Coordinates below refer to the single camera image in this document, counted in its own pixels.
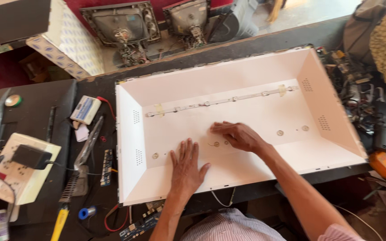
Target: white power strip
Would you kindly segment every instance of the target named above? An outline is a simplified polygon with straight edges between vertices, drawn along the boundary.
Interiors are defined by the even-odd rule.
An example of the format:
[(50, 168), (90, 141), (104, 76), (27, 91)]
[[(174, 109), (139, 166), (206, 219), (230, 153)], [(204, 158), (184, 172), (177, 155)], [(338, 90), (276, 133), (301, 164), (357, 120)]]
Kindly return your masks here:
[[(10, 136), (1, 152), (1, 155), (4, 155), (4, 159), (0, 163), (0, 177), (14, 189), (16, 194), (15, 205), (35, 201), (53, 166), (53, 164), (48, 164), (44, 170), (36, 170), (11, 161), (14, 152), (20, 144), (30, 145), (42, 151), (50, 152), (52, 154), (50, 162), (56, 159), (61, 150), (60, 146), (27, 135), (14, 133)], [(9, 203), (14, 202), (13, 192), (1, 179), (0, 199)]]

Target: led backlight strip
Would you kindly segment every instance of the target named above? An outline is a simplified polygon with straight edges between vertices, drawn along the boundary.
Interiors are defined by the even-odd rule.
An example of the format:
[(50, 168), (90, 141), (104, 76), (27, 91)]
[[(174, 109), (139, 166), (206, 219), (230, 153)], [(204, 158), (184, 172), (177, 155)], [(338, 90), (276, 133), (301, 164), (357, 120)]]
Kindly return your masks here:
[(202, 106), (210, 106), (210, 105), (217, 105), (225, 102), (232, 102), (232, 101), (237, 101), (237, 100), (244, 100), (244, 99), (249, 99), (249, 98), (254, 98), (254, 97), (259, 97), (259, 96), (268, 96), (270, 94), (276, 94), (276, 93), (281, 93), (281, 96), (285, 94), (286, 91), (293, 91), (293, 90), (298, 90), (298, 86), (291, 86), (291, 87), (282, 87), (277, 90), (269, 90), (269, 91), (263, 91), (260, 93), (255, 93), (255, 94), (250, 94), (250, 95), (244, 95), (244, 96), (235, 96), (227, 99), (222, 99), (222, 100), (216, 100), (216, 101), (206, 101), (204, 103), (200, 104), (194, 104), (194, 105), (189, 105), (189, 106), (182, 106), (182, 107), (175, 107), (175, 108), (170, 108), (162, 111), (156, 111), (156, 112), (148, 112), (146, 114), (147, 117), (153, 117), (157, 114), (165, 114), (165, 113), (170, 113), (170, 112), (178, 112), (182, 110), (187, 110), (187, 109), (192, 109), (192, 108), (197, 108), (197, 107), (202, 107)]

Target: red wire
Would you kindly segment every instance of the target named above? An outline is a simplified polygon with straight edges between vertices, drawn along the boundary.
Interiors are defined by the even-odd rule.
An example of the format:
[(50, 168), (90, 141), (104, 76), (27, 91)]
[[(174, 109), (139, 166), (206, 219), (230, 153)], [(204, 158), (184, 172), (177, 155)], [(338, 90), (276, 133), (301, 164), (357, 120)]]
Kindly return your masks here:
[(107, 100), (107, 99), (105, 99), (105, 98), (102, 98), (102, 97), (100, 97), (100, 96), (98, 96), (98, 97), (96, 97), (98, 100), (100, 100), (100, 101), (105, 101), (105, 102), (107, 102), (108, 103), (108, 105), (110, 106), (110, 110), (111, 110), (111, 115), (113, 115), (113, 118), (114, 118), (114, 120), (115, 120), (115, 115), (114, 115), (114, 112), (112, 111), (112, 107), (111, 107), (111, 104), (110, 104), (110, 102)]
[(123, 228), (124, 225), (126, 224), (127, 217), (129, 216), (129, 209), (126, 210), (126, 219), (124, 220), (123, 225), (122, 225), (120, 228), (116, 229), (116, 230), (113, 230), (113, 229), (111, 229), (111, 228), (108, 227), (108, 225), (107, 225), (107, 217), (108, 217), (108, 216), (109, 216), (109, 215), (105, 216), (105, 219), (104, 219), (104, 225), (105, 225), (105, 228), (106, 228), (108, 231), (116, 232), (116, 231), (120, 230), (121, 228)]

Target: striped shirt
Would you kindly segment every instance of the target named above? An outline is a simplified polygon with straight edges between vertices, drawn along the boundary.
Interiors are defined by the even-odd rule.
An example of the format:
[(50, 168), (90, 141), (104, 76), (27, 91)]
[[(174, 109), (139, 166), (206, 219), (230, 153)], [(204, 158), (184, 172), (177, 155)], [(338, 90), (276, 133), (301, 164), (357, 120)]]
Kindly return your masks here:
[[(190, 228), (181, 241), (285, 241), (275, 229), (260, 220), (245, 217), (236, 208), (220, 209)], [(364, 241), (344, 227), (333, 224), (318, 241)]]

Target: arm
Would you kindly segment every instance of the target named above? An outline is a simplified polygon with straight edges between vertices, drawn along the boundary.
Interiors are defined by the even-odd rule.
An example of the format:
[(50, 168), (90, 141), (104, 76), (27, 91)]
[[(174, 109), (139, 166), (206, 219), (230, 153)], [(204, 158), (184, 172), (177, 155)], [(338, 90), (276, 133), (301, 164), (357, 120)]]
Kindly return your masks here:
[(192, 145), (191, 138), (187, 140), (187, 148), (185, 142), (181, 142), (179, 160), (177, 160), (175, 152), (171, 151), (174, 166), (171, 189), (150, 241), (171, 241), (174, 239), (184, 206), (203, 183), (205, 174), (211, 166), (210, 163), (207, 163), (199, 171), (197, 167), (198, 156), (199, 145), (197, 142)]
[(225, 121), (214, 123), (211, 132), (223, 135), (237, 149), (257, 154), (266, 163), (280, 183), (310, 240), (317, 240), (334, 223), (358, 235), (344, 217), (254, 130), (242, 123)]

